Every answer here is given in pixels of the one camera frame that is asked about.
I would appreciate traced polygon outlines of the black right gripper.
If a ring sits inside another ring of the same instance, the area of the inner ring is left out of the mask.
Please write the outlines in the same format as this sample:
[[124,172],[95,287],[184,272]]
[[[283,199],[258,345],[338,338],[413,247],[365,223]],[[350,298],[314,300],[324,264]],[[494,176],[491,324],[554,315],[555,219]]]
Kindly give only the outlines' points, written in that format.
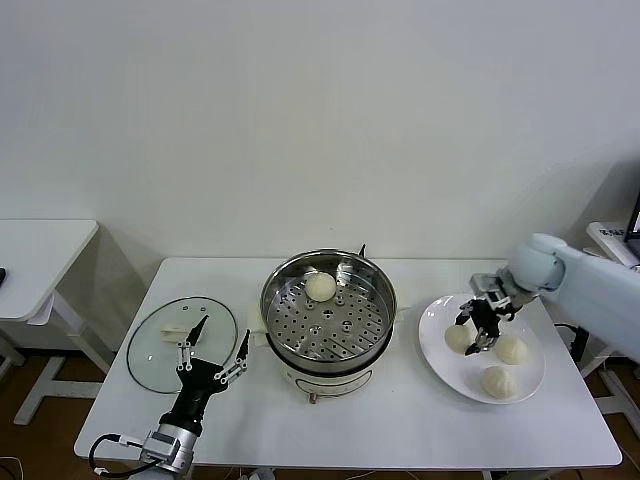
[[511,304],[494,309],[485,299],[472,299],[459,309],[455,324],[465,325],[471,321],[478,331],[473,343],[465,350],[465,356],[491,350],[500,336],[499,323],[502,318],[507,317],[508,321],[512,321],[515,317],[515,308]]

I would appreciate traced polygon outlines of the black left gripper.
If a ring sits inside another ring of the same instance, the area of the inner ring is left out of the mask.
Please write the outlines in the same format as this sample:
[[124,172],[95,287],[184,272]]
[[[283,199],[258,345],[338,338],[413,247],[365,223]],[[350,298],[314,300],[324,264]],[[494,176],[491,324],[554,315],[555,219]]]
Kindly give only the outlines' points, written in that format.
[[186,339],[177,344],[176,369],[182,388],[171,410],[159,420],[160,425],[179,427],[195,436],[202,433],[202,420],[210,397],[224,392],[228,388],[227,383],[233,383],[248,368],[249,330],[244,335],[234,363],[228,368],[223,369],[220,365],[197,358],[191,362],[193,348],[208,319],[209,316],[204,315],[189,331]]

